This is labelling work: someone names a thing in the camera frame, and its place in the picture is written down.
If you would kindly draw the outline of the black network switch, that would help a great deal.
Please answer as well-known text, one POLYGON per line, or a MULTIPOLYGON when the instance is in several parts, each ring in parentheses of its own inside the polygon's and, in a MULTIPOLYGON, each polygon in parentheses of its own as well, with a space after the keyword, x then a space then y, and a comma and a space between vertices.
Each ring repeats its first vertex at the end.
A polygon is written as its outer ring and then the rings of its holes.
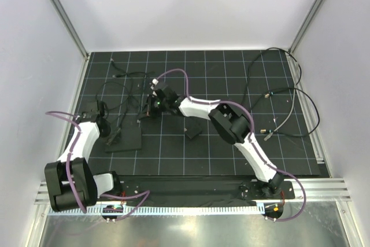
POLYGON ((118 128, 113 131, 106 143, 105 152, 126 152, 141 150, 142 129, 140 127, 118 128))

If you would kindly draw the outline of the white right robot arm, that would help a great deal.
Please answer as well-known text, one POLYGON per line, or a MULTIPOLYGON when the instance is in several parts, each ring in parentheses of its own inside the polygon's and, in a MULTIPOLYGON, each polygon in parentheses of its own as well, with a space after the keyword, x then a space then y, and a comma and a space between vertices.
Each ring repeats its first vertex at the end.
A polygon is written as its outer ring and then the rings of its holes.
POLYGON ((211 121, 221 139, 236 147, 250 164, 260 183, 261 194, 266 198, 283 195, 284 172, 271 163, 257 142, 253 119, 243 106, 232 101, 209 101, 179 95, 157 79, 153 79, 150 89, 141 118, 156 118, 169 113, 211 121))

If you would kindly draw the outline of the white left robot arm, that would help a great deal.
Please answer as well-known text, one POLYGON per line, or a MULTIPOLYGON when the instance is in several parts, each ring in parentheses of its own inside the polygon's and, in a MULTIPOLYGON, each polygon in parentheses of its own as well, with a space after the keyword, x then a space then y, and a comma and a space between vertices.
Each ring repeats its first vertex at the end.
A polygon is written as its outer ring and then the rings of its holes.
POLYGON ((63 154, 45 166, 46 185, 53 211, 62 212, 79 208, 86 212, 104 195, 110 201, 122 195, 119 176, 114 171, 93 175, 88 159, 94 144, 111 133, 104 118, 105 103, 94 101, 78 115, 49 111, 49 116, 65 120, 74 126, 73 135, 63 154))

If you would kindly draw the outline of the black cable green plug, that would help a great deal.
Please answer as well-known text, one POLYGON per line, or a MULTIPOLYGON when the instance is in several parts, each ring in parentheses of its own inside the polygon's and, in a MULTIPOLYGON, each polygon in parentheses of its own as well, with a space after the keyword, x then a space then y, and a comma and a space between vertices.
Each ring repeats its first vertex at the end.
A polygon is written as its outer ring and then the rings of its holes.
POLYGON ((320 115, 319 111, 316 108, 316 105, 312 98, 303 90, 296 88, 296 87, 282 87, 277 89, 268 90, 260 95, 260 97, 255 101, 254 105, 257 105, 257 103, 262 100, 263 98, 271 98, 272 96, 278 95, 278 94, 284 94, 285 92, 288 92, 288 97, 290 97, 291 105, 290 110, 286 114, 286 118, 282 121, 280 121, 278 124, 276 124, 275 129, 269 130, 269 129, 260 129, 260 134, 265 134, 268 139, 272 135, 282 135, 287 136, 291 138, 304 138, 308 137, 310 134, 314 133, 316 129, 318 128, 320 124, 320 115), (304 130, 304 108, 301 104, 301 101, 303 100, 303 97, 307 98, 311 105, 313 106, 314 112, 316 114, 316 124, 314 124, 314 127, 309 131, 309 127, 307 127, 307 123, 305 122, 305 130, 304 130), (285 128, 283 126, 285 124, 288 124, 288 127, 292 127, 293 124, 290 122, 291 116, 295 119, 297 129, 299 133, 291 134, 287 133, 285 128))
POLYGON ((253 104, 249 98, 253 92, 281 89, 292 94, 293 87, 299 85, 302 68, 297 59, 287 50, 269 47, 265 50, 244 50, 242 52, 245 66, 246 83, 241 104, 253 104))

